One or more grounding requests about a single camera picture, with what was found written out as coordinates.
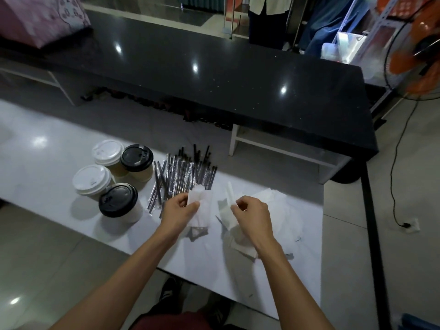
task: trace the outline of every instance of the forearm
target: forearm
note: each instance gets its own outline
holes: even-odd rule
[[[51,330],[120,329],[172,243],[153,234],[102,286],[64,315]]]
[[[283,330],[334,330],[273,239],[257,248],[266,269]]]

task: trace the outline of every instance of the white napkin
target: white napkin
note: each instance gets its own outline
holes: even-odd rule
[[[187,227],[209,227],[209,224],[211,222],[210,215],[212,191],[205,190],[205,187],[202,185],[196,185],[188,193],[188,204],[191,204],[195,201],[200,202],[200,207],[198,208],[192,219],[188,222]]]
[[[230,208],[240,197],[241,195],[234,195],[232,185],[229,182],[226,189],[228,205],[220,210],[220,218],[233,237],[230,239],[229,246],[252,258],[257,258],[258,253],[249,239],[243,234]],[[302,234],[302,222],[298,212],[287,204],[287,196],[276,190],[265,189],[254,194],[252,197],[260,199],[267,204],[271,214],[272,231],[275,239],[282,246],[284,253],[293,253],[295,249],[294,243],[300,239]]]

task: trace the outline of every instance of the black countertop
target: black countertop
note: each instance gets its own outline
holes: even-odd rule
[[[88,11],[93,31],[0,56],[140,95],[175,97],[234,123],[370,159],[377,143],[359,67]]]

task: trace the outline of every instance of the shoe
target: shoe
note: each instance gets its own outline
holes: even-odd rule
[[[225,324],[231,310],[232,301],[222,297],[214,302],[211,310],[208,312],[207,321],[212,330],[218,330]]]
[[[179,296],[180,289],[182,288],[182,280],[180,278],[170,276],[162,287],[161,296],[159,301],[168,297]]]

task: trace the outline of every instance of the white table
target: white table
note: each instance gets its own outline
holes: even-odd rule
[[[290,263],[320,304],[323,186],[318,184],[316,164],[244,143],[229,157],[230,132],[184,122],[182,116],[128,99],[74,107],[58,90],[43,84],[1,88],[0,99],[0,198],[132,254],[154,232],[158,211],[153,217],[145,212],[132,226],[121,226],[102,217],[95,201],[75,193],[72,176],[92,163],[93,145],[107,138],[141,143],[161,161],[181,146],[191,153],[194,143],[201,149],[211,145],[218,172],[209,234],[191,242],[184,232],[158,267],[278,318],[261,261],[253,263],[224,246],[223,228],[215,218],[228,181],[236,193],[270,187],[287,194],[303,220],[303,237]],[[146,205],[154,182],[145,187],[128,182],[139,189]]]

